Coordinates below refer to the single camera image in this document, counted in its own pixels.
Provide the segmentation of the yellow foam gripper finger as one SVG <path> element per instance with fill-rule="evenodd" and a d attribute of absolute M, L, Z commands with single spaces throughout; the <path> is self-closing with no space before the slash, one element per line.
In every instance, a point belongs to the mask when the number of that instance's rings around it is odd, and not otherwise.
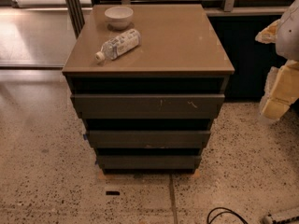
<path fill-rule="evenodd" d="M 261 32 L 255 36 L 255 40 L 264 44 L 275 43 L 277 40 L 277 29 L 279 22 L 280 20 L 273 21 L 267 27 L 262 29 Z"/>
<path fill-rule="evenodd" d="M 271 67 L 259 105 L 260 118 L 279 121 L 299 99 L 299 62 L 288 60 L 280 68 Z"/>

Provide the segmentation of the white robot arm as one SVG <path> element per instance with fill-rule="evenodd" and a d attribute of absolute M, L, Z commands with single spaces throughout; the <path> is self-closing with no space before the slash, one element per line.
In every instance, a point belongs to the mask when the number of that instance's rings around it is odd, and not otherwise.
<path fill-rule="evenodd" d="M 255 40 L 274 43 L 277 55 L 287 62 L 272 67 L 259 104 L 259 118 L 273 124 L 299 99 L 299 0 L 295 0 L 280 19 L 273 21 L 255 36 Z"/>

